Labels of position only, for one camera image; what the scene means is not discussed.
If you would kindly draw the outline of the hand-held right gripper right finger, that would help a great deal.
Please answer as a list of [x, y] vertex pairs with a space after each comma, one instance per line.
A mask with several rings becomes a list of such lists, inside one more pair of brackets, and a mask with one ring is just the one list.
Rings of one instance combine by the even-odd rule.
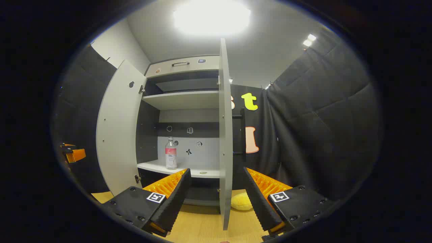
[[245, 189], [258, 221], [268, 235], [263, 241], [303, 228], [327, 215], [335, 202], [313, 189], [288, 186], [244, 167]]

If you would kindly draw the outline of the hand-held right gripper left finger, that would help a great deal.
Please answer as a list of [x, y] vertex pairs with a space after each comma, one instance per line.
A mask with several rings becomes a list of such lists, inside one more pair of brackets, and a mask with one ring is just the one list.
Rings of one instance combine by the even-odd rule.
[[183, 169], [144, 188], [125, 189], [102, 208], [150, 234], [166, 237], [172, 231], [191, 186], [190, 169]]

